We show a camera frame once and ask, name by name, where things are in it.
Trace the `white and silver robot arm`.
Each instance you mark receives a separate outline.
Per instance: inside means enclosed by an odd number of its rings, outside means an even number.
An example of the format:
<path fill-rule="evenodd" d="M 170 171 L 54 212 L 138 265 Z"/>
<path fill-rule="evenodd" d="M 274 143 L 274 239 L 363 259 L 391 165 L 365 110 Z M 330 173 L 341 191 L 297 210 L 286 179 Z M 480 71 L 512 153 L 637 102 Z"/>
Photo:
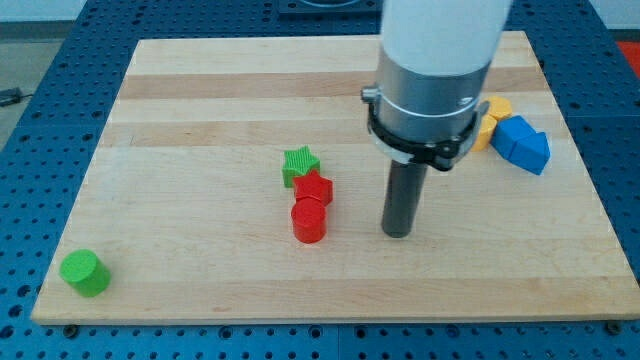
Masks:
<path fill-rule="evenodd" d="M 369 132 L 394 161 L 451 169 L 471 149 L 479 96 L 511 0 L 385 0 Z"/>

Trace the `yellow block behind arm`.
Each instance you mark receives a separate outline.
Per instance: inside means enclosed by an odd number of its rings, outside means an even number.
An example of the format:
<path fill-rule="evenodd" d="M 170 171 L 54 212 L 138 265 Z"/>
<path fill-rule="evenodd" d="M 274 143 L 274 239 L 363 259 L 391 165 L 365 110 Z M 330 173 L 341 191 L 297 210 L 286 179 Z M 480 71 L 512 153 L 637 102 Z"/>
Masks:
<path fill-rule="evenodd" d="M 491 115 L 482 117 L 477 138 L 471 147 L 472 152 L 483 151 L 489 146 L 497 124 L 498 121 Z"/>

